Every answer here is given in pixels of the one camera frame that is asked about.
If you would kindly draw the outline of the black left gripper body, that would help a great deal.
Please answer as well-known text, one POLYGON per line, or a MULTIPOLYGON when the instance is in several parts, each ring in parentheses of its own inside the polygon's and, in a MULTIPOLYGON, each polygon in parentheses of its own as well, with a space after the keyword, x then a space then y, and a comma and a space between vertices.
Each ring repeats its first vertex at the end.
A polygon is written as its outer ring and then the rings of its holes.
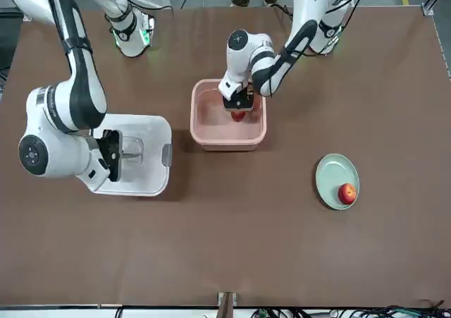
POLYGON ((234 92, 230 100, 223 97, 223 106, 225 110, 230 112, 251 111, 254 107, 254 93, 247 89, 234 92))

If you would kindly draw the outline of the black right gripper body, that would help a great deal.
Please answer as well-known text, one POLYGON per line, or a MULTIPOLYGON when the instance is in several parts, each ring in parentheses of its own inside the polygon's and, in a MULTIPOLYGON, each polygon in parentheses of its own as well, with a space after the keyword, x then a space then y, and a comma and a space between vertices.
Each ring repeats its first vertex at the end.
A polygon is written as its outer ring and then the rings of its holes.
POLYGON ((99 148, 109 168, 109 180, 118 182, 121 177, 122 134, 118 130, 103 130, 99 148))

